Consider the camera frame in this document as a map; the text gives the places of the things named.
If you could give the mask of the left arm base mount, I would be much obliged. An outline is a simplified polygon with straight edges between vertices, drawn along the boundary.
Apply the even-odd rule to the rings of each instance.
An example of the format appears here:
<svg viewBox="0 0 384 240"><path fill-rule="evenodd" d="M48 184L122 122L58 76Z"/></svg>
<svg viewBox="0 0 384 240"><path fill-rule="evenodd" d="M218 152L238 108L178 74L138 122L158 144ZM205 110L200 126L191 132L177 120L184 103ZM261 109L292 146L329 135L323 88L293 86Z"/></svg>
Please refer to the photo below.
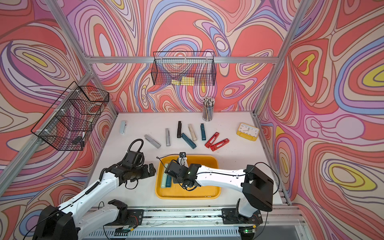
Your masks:
<svg viewBox="0 0 384 240"><path fill-rule="evenodd" d="M109 226L129 226L137 227L142 224L144 210L143 209L130 209L127 204L119 200L111 200L109 205L117 207L119 210L117 219L109 223Z"/></svg>

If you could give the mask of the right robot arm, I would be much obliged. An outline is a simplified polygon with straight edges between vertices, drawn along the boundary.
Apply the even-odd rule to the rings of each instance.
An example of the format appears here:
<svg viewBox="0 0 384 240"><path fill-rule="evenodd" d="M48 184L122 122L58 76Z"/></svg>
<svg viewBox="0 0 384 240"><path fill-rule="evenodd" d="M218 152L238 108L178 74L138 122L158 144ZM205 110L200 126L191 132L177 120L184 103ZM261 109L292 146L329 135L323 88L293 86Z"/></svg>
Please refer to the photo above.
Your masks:
<svg viewBox="0 0 384 240"><path fill-rule="evenodd" d="M256 165L247 165L240 170L222 170L200 164L186 167L172 160L165 168L165 174L186 190L213 186L242 193L237 206L239 215L243 217L250 218L256 211L273 210L274 181Z"/></svg>

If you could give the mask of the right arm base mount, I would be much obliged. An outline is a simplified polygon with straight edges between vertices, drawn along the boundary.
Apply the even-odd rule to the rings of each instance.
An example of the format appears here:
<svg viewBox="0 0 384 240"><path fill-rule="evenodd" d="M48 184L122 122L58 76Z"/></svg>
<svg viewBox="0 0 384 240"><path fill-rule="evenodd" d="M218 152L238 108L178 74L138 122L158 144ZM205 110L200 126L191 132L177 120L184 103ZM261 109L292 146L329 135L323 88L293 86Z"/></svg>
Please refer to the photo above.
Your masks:
<svg viewBox="0 0 384 240"><path fill-rule="evenodd" d="M262 224L263 218L259 210L255 211L251 217L245 217L238 213L235 208L223 208L221 209L222 219L224 225L256 225Z"/></svg>

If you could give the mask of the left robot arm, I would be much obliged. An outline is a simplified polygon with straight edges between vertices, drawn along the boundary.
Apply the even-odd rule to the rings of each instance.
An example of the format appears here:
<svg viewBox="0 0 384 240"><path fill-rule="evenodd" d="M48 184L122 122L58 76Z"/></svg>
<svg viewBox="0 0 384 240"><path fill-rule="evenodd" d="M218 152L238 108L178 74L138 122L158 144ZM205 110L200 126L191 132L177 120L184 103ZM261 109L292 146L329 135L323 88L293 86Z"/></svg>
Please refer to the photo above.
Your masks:
<svg viewBox="0 0 384 240"><path fill-rule="evenodd" d="M91 186L57 207L43 209L33 239L81 240L110 223L139 226L136 214L119 200L111 200L93 213L88 211L119 186L153 177L155 173L153 164L144 164L143 153L128 151L123 160L104 168Z"/></svg>

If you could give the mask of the dark teal pruning pliers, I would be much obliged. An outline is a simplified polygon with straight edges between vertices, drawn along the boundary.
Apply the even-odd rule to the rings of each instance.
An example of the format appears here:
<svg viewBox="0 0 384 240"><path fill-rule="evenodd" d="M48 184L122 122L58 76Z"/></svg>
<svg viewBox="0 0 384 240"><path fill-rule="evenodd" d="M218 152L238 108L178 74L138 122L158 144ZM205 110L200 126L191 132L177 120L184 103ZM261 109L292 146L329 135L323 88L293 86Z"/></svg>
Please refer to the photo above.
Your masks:
<svg viewBox="0 0 384 240"><path fill-rule="evenodd" d="M171 188L172 187L172 177L170 176L167 176L167 179L166 179L166 188Z"/></svg>

